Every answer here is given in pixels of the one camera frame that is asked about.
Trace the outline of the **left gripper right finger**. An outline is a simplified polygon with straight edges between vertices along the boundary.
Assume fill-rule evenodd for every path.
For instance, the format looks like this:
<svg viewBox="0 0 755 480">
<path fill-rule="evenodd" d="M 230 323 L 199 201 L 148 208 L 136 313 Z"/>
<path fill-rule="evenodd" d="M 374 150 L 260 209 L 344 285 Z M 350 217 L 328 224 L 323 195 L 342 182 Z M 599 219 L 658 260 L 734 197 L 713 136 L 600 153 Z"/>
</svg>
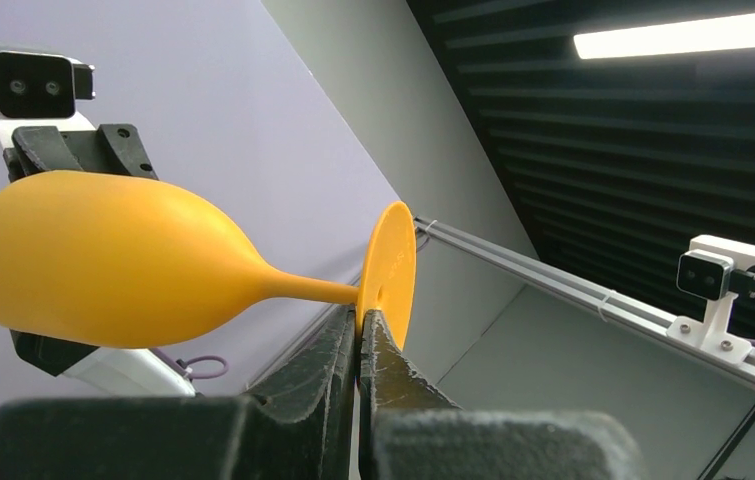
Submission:
<svg viewBox="0 0 755 480">
<path fill-rule="evenodd" d="M 460 408 L 403 355 L 382 312 L 360 345 L 364 479 L 643 479 L 627 430 L 593 411 Z"/>
</svg>

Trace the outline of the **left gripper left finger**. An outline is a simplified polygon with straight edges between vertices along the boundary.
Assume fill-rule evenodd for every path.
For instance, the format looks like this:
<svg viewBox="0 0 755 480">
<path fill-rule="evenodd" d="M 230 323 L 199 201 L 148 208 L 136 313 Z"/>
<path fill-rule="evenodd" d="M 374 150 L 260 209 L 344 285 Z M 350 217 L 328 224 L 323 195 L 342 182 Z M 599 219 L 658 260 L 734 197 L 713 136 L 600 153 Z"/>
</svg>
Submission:
<svg viewBox="0 0 755 480">
<path fill-rule="evenodd" d="M 354 310 L 235 396 L 38 399 L 0 407 L 0 479 L 344 479 Z"/>
</svg>

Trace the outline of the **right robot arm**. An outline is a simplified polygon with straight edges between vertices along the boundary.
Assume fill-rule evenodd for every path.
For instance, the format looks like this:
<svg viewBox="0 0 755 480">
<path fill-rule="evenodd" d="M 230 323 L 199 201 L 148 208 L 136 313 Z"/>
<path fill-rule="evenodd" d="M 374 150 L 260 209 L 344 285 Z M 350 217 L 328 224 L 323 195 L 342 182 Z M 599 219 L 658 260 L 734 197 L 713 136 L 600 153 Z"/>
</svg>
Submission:
<svg viewBox="0 0 755 480">
<path fill-rule="evenodd" d="M 3 157 L 12 182 L 54 170 L 157 178 L 131 124 L 15 126 Z M 54 377 L 119 396 L 197 395 L 187 370 L 157 349 L 109 349 L 16 330 L 10 334 L 21 360 Z"/>
</svg>

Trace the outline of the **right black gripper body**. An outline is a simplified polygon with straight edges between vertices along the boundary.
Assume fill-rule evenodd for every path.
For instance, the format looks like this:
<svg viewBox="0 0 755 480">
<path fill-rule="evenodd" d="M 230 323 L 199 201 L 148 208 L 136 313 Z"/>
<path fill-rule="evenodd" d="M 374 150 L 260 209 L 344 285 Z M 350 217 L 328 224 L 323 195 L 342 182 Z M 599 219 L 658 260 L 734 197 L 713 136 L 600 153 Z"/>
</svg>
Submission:
<svg viewBox="0 0 755 480">
<path fill-rule="evenodd" d="M 138 130 L 131 124 L 102 124 L 85 131 L 17 127 L 12 145 L 3 149 L 3 160 L 10 182 L 56 170 L 158 178 Z M 54 377 L 97 350 L 92 345 L 16 330 L 10 334 L 21 360 Z"/>
</svg>

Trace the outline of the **orange wine glass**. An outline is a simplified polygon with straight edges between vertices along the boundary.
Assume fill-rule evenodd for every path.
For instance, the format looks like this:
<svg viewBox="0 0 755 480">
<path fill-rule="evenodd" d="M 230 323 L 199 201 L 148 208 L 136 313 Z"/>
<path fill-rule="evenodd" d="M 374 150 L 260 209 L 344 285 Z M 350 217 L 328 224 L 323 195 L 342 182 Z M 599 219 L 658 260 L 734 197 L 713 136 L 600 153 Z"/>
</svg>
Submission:
<svg viewBox="0 0 755 480">
<path fill-rule="evenodd" d="M 295 298 L 380 310 L 406 338 L 417 239 L 403 202 L 379 217 L 352 286 L 270 265 L 204 198 L 157 180 L 52 171 L 0 191 L 0 325 L 118 349 L 203 336 L 251 306 Z"/>
</svg>

